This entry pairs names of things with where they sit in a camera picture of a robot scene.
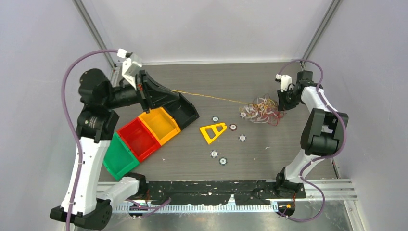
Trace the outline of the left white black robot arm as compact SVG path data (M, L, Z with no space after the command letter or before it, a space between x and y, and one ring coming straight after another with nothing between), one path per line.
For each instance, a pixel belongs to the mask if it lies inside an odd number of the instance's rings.
M93 68L79 79L83 108L74 125L75 164L62 203L50 218L100 231L124 200L149 192L146 177L133 169L198 118L181 94L135 73L137 84L113 86Z

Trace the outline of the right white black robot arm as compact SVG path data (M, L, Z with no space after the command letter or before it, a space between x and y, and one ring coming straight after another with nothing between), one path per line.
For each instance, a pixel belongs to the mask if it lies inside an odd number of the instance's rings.
M299 193L307 174L320 162L332 158L343 149L349 117L335 109L325 96L324 89L312 80L311 71L300 71L292 82L289 75L276 74L280 83L278 111L286 112L299 104L309 110L301 134L301 149L294 160L276 176L274 192L278 197L292 197Z

